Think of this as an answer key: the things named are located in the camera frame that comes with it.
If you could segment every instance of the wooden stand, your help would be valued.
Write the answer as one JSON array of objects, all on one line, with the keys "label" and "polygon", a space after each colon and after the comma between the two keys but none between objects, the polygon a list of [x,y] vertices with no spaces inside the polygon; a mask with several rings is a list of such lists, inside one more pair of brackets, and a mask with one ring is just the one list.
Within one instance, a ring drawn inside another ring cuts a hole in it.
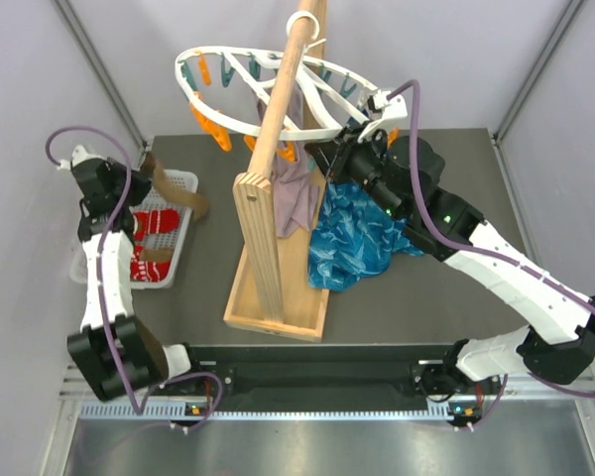
[{"label": "wooden stand", "polygon": [[[298,9],[315,15],[320,29],[318,38],[325,38],[325,0],[301,0]],[[328,304],[328,290],[315,290],[307,282],[310,232],[300,228],[289,238],[276,237],[271,185],[272,161],[278,138],[289,107],[301,54],[304,47],[314,41],[311,38],[313,31],[313,22],[309,18],[301,17],[294,22],[249,169],[240,174],[234,183],[234,199],[245,248],[224,320],[232,327],[319,342]],[[323,44],[312,48],[308,55],[322,59]],[[318,127],[308,107],[304,107],[304,127]],[[319,186],[314,227],[325,180],[315,169],[310,181]]]}]

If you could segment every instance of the wooden base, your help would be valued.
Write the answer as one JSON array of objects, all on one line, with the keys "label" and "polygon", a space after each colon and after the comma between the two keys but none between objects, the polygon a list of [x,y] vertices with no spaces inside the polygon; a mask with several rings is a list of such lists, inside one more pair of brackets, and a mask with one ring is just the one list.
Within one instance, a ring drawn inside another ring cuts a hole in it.
[{"label": "wooden base", "polygon": [[[319,186],[319,200],[313,218],[313,223],[316,223],[325,180],[319,170],[314,170],[310,181]],[[301,228],[289,238],[277,240],[285,311],[284,322],[264,318],[246,248],[243,249],[240,257],[224,321],[240,329],[311,342],[321,341],[329,291],[315,290],[308,285],[306,266],[309,241],[310,232]]]}]

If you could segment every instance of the gray table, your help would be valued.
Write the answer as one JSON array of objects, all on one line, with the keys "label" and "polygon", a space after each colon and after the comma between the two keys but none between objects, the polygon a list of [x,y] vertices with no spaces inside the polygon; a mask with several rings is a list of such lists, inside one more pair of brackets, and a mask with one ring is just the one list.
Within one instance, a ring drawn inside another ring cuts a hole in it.
[{"label": "gray table", "polygon": [[[445,157],[441,185],[480,208],[519,249],[516,218],[486,130],[433,130],[421,136]],[[231,187],[250,153],[242,138],[223,152],[209,136],[158,137],[169,169],[198,175],[209,216],[190,227],[174,286],[134,293],[135,309],[165,343],[297,344],[237,330],[222,321],[243,246]],[[383,275],[331,294],[323,343],[446,343],[485,338],[524,322],[478,283],[430,257],[396,256]]]}]

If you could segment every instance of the teal clothespin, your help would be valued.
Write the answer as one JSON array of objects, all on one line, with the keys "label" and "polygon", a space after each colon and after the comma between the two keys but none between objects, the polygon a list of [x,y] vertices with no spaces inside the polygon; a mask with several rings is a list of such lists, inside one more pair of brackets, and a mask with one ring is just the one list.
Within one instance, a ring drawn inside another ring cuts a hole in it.
[{"label": "teal clothespin", "polygon": [[231,78],[234,75],[236,69],[231,64],[229,65],[229,70],[227,69],[227,59],[225,59],[225,54],[221,53],[222,59],[220,60],[220,80],[222,81],[222,87],[227,87],[229,82],[231,82]]},{"label": "teal clothespin", "polygon": [[249,74],[257,81],[260,80],[260,65],[251,53],[249,53]]},{"label": "teal clothespin", "polygon": [[322,81],[324,81],[325,83],[328,83],[328,80],[330,79],[330,76],[333,74],[333,71],[329,71],[326,69],[326,66],[324,66],[324,63],[322,63],[319,66],[319,71],[317,72],[317,75],[321,78]]},{"label": "teal clothespin", "polygon": [[344,77],[344,82],[341,83],[341,88],[339,89],[339,95],[344,99],[348,99],[355,89],[357,89],[357,83],[354,83],[348,89],[346,89],[346,84],[348,84],[348,78],[350,74],[346,73],[346,77]]},{"label": "teal clothespin", "polygon": [[194,81],[194,76],[191,73],[191,69],[189,69],[189,65],[187,64],[187,61],[184,59],[183,61],[179,62],[178,64],[180,64],[180,72],[182,74],[182,77],[185,78],[185,81],[187,81],[187,84],[189,84],[189,87],[191,87],[191,90],[198,91],[198,88],[196,87],[196,81]]}]

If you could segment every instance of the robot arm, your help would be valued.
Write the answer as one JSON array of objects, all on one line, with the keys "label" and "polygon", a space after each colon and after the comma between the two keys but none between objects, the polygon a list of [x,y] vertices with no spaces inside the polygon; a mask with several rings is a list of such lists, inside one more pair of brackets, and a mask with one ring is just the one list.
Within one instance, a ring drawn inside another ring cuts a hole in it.
[{"label": "robot arm", "polygon": [[[575,380],[595,356],[595,316],[543,279],[521,270],[529,267],[539,272],[536,275],[560,285],[507,243],[479,210],[438,186],[445,161],[427,142],[419,140],[422,196],[440,233],[458,244],[502,253],[519,265],[454,249],[436,240],[415,203],[409,137],[397,139],[389,148],[384,130],[376,129],[367,137],[366,129],[366,124],[351,125],[333,141],[311,143],[305,148],[328,181],[356,182],[392,219],[408,220],[404,233],[413,245],[481,283],[529,324],[490,339],[456,342],[439,368],[423,373],[423,386],[435,394],[452,394],[491,376],[527,371],[556,384]],[[595,297],[572,293],[595,307]]]},{"label": "robot arm", "polygon": [[[72,154],[70,170],[83,193],[77,235],[86,255],[88,289],[79,332],[68,337],[67,348],[94,394],[105,402],[125,395],[126,391],[109,350],[101,294],[113,345],[132,389],[159,384],[192,370],[196,364],[186,345],[163,346],[135,315],[132,306],[129,270],[135,220],[130,207],[143,201],[150,191],[150,180],[139,172],[131,172],[126,201],[99,253],[104,226],[122,196],[126,168],[78,146]],[[101,276],[97,276],[97,258],[101,261]]]}]

